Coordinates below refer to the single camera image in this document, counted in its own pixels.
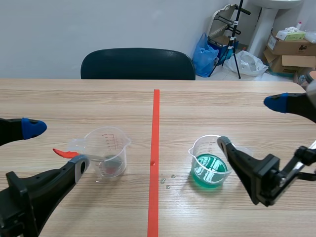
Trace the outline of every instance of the green liquid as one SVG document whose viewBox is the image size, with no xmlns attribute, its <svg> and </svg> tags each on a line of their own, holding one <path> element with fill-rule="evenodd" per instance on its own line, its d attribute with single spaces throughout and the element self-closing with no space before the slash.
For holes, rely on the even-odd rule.
<svg viewBox="0 0 316 237">
<path fill-rule="evenodd" d="M 197 157 L 197 160 L 206 168 L 216 172 L 226 172 L 227 166 L 217 156 L 211 154 L 202 154 Z M 197 162 L 191 171 L 194 180 L 201 186 L 206 188 L 216 188 L 223 184 L 221 181 L 225 174 L 214 174 L 203 169 Z"/>
</svg>

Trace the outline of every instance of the blue plastic bag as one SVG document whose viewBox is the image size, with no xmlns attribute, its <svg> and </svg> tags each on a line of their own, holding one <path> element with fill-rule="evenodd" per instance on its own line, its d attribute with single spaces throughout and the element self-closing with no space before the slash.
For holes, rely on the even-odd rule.
<svg viewBox="0 0 316 237">
<path fill-rule="evenodd" d="M 218 50 L 213 49 L 207 44 L 206 33 L 203 33 L 193 55 L 193 64 L 196 68 L 196 74 L 200 77 L 208 77 L 214 68 L 214 61 L 217 55 Z"/>
</svg>

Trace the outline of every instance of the chair backrest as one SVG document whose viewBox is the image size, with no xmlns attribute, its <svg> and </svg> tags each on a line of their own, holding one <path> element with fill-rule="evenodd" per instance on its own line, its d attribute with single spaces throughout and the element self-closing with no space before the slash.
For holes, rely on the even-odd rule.
<svg viewBox="0 0 316 237">
<path fill-rule="evenodd" d="M 177 51 L 114 48 L 90 53 L 81 65 L 82 79 L 195 80 L 192 60 Z"/>
</svg>

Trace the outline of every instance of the tripod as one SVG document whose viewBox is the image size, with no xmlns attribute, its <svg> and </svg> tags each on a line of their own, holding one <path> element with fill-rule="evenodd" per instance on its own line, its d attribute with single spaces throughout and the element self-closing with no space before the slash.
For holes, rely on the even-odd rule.
<svg viewBox="0 0 316 237">
<path fill-rule="evenodd" d="M 236 9 L 238 9 L 238 12 L 237 12 L 237 16 L 236 16 L 236 20 L 233 22 L 233 29 L 232 29 L 232 36 L 231 36 L 231 38 L 230 38 L 230 40 L 229 40 L 229 44 L 228 44 L 228 47 L 227 47 L 227 49 L 226 49 L 226 51 L 225 51 L 225 53 L 222 55 L 222 57 L 218 60 L 218 62 L 220 62 L 222 59 L 223 59 L 223 57 L 225 57 L 224 58 L 224 61 L 223 61 L 223 63 L 222 63 L 222 66 L 224 66 L 224 62 L 226 61 L 226 58 L 227 58 L 227 55 L 228 55 L 228 51 L 230 50 L 230 49 L 232 49 L 233 50 L 233 55 L 234 55 L 234 58 L 235 58 L 235 63 L 236 63 L 236 68 L 237 68 L 237 72 L 238 72 L 238 77 L 239 77 L 239 79 L 241 79 L 241 76 L 240 76 L 240 73 L 239 73 L 239 68 L 238 68 L 238 63 L 237 63 L 237 59 L 236 59 L 236 34 L 237 34 L 237 26 L 238 26 L 238 21 L 239 21 L 239 17 L 240 17 L 240 13 L 241 12 L 243 12 L 243 13 L 245 13 L 245 14 L 247 14 L 247 15 L 250 15 L 251 13 L 249 12 L 249 11 L 247 11 L 247 10 L 245 10 L 245 9 L 243 9 L 242 8 L 242 4 L 243 4 L 243 0 L 240 0 L 240 4 L 239 4 L 239 6 L 238 5 L 235 5 L 235 8 Z M 220 20 L 220 21 L 222 21 L 222 22 L 224 22 L 224 23 L 227 23 L 227 22 L 230 22 L 230 20 L 227 20 L 227 19 L 225 19 L 225 18 L 223 18 L 223 17 L 219 17 L 217 20 Z M 208 77 L 210 77 L 211 75 L 212 75 L 212 73 L 214 72 L 214 70 L 216 69 L 216 67 L 219 65 L 219 63 L 217 63 L 216 65 L 215 65 L 215 67 L 213 68 L 213 70 L 212 70 L 212 72 L 211 72 L 211 74 L 208 76 Z"/>
</svg>

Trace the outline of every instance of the clear plastic cup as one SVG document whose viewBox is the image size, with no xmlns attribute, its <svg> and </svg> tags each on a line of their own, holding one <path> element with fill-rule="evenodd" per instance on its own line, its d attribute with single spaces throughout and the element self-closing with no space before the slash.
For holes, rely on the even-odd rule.
<svg viewBox="0 0 316 237">
<path fill-rule="evenodd" d="M 232 172 L 225 154 L 217 145 L 218 135 L 206 135 L 198 138 L 189 149 L 192 156 L 191 173 L 194 180 L 207 188 L 223 184 Z"/>
<path fill-rule="evenodd" d="M 113 178 L 126 168 L 126 147 L 131 140 L 116 127 L 101 127 L 83 139 L 74 139 L 68 144 L 69 151 L 88 155 L 91 166 L 100 179 Z"/>
</svg>

